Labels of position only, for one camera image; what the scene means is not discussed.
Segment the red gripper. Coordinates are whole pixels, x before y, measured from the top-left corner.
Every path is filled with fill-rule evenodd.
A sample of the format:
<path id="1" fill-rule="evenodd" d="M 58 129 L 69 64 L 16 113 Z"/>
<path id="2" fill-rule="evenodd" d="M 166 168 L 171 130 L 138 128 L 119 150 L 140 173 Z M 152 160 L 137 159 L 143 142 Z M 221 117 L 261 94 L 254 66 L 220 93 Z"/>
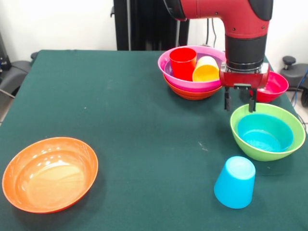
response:
<path id="1" fill-rule="evenodd" d="M 226 62 L 220 65 L 219 79 L 222 86 L 225 87 L 224 93 L 224 109 L 231 110 L 230 88 L 244 87 L 250 88 L 251 98 L 249 100 L 249 112 L 256 111 L 257 89 L 265 87 L 270 71 L 269 63 L 262 63 L 256 70 L 234 70 L 227 66 Z"/>

